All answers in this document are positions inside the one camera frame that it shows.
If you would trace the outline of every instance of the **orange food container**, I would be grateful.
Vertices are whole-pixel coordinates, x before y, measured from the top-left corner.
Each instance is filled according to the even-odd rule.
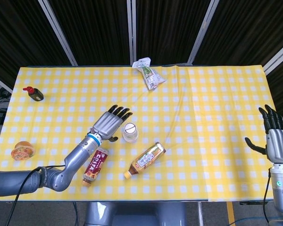
[[[11,152],[11,157],[15,160],[25,160],[32,157],[35,153],[33,146],[27,141],[20,141],[15,145]]]

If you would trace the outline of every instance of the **robot finger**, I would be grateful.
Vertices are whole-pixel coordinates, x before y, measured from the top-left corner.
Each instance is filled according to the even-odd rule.
[[[265,128],[265,133],[268,134],[268,131],[271,129],[271,124],[269,122],[269,118],[267,115],[267,112],[263,108],[259,108],[260,113],[263,116],[263,121],[264,121],[264,128]]]
[[[272,113],[274,115],[276,129],[282,129],[279,114],[274,109],[272,109]]]
[[[124,114],[126,114],[129,110],[130,110],[129,108],[125,108],[125,109],[124,109],[124,110],[122,110],[122,111],[121,111],[121,113],[120,113],[120,114],[118,114],[117,116],[118,116],[119,118],[122,118],[122,117],[123,117],[123,115],[124,115]]]
[[[261,154],[266,154],[265,148],[259,147],[259,146],[255,146],[248,137],[245,137],[245,142],[248,145],[248,147],[250,147],[252,150],[259,152]]]
[[[280,125],[281,125],[281,129],[283,129],[283,116],[278,114],[279,117],[279,121],[280,121]]]
[[[110,142],[116,142],[118,140],[118,137],[110,137],[109,141]]]
[[[130,115],[132,115],[132,114],[133,114],[132,112],[128,112],[127,114],[125,114],[125,115],[122,117],[123,122],[126,121],[126,119],[129,118]]]
[[[276,123],[275,123],[276,119],[275,119],[272,108],[268,105],[265,105],[265,108],[266,108],[267,113],[268,113],[268,119],[269,119],[269,122],[271,124],[271,129],[276,129]]]
[[[117,105],[113,105],[113,106],[108,110],[108,112],[109,112],[109,113],[112,113],[116,108],[117,108]]]
[[[124,107],[118,107],[114,112],[113,114],[114,115],[117,115]]]

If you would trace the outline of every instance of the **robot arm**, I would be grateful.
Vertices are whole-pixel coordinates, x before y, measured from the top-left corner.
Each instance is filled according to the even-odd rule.
[[[247,145],[261,153],[274,164],[270,169],[269,177],[272,180],[275,208],[283,213],[283,117],[268,105],[265,105],[267,112],[259,108],[264,120],[266,133],[266,147],[258,147],[252,144],[247,137]],[[269,225],[283,226],[283,221],[271,221]]]
[[[102,140],[116,141],[112,137],[120,125],[132,113],[129,108],[112,106],[94,124],[91,131],[79,145],[64,159],[65,168],[59,170],[52,167],[39,167],[39,172],[33,172],[25,182],[21,194],[33,193],[39,187],[48,187],[61,192],[68,188],[73,176],[88,160],[90,155],[101,145]],[[24,179],[31,171],[0,172],[0,196],[15,195],[18,193]]]

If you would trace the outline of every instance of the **black bottle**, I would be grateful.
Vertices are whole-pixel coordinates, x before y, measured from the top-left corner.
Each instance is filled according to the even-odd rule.
[[[28,86],[26,88],[23,88],[23,90],[26,90],[28,92],[28,95],[35,101],[40,101],[44,99],[43,94],[36,88]]]

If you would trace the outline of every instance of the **black cable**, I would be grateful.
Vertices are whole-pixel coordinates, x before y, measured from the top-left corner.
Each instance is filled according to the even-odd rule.
[[[263,199],[263,213],[264,213],[264,217],[267,221],[267,223],[269,223],[269,220],[267,218],[266,212],[265,212],[265,200],[266,200],[266,195],[267,195],[267,191],[268,191],[268,186],[269,186],[269,181],[270,181],[270,168],[268,169],[268,180],[267,180],[267,184],[266,184],[266,189],[265,189],[265,194],[264,194],[264,199]]]
[[[52,168],[52,167],[63,167],[63,166],[65,166],[65,165],[45,166],[45,167],[46,167],[46,168]],[[20,188],[19,188],[19,191],[18,191],[18,193],[17,193],[17,195],[16,195],[14,204],[13,204],[13,206],[12,206],[12,208],[11,208],[10,213],[9,213],[9,217],[8,217],[7,222],[6,222],[6,226],[8,226],[9,223],[10,223],[10,220],[11,220],[11,217],[13,216],[13,213],[14,213],[14,210],[15,210],[15,207],[16,207],[16,204],[17,204],[17,201],[18,201],[18,198],[19,198],[19,196],[20,196],[20,193],[21,193],[22,188],[24,187],[26,181],[29,179],[29,177],[30,177],[34,172],[39,171],[40,169],[41,169],[41,167],[37,167],[37,168],[33,169],[33,170],[30,171],[30,173],[25,177],[23,183],[21,184],[21,186],[20,186]]]
[[[79,216],[78,216],[78,213],[77,213],[76,202],[72,202],[72,204],[74,205],[74,208],[75,208],[75,226],[79,226]]]

